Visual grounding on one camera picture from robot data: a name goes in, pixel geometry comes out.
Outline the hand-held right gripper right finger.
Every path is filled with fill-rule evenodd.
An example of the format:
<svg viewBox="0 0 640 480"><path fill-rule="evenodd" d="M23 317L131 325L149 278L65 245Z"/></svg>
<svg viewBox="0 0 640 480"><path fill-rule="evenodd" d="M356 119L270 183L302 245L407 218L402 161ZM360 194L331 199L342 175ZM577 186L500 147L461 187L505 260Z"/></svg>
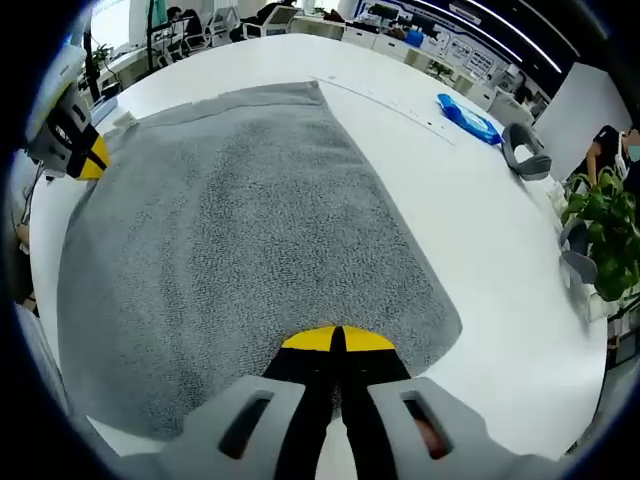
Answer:
<svg viewBox="0 0 640 480"><path fill-rule="evenodd" d="M341 409L361 479L558 479L561 465L517 455L434 381L411 376L383 336L344 326Z"/></svg>

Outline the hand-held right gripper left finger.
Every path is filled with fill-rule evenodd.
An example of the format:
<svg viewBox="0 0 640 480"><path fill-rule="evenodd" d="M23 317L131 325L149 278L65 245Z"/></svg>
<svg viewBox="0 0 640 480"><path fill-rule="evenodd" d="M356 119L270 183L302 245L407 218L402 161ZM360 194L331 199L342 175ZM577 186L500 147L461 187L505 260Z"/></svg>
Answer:
<svg viewBox="0 0 640 480"><path fill-rule="evenodd" d="M312 479L332 417L333 326L287 339L261 375L246 375L191 412L157 453L123 458L127 479Z"/></svg>

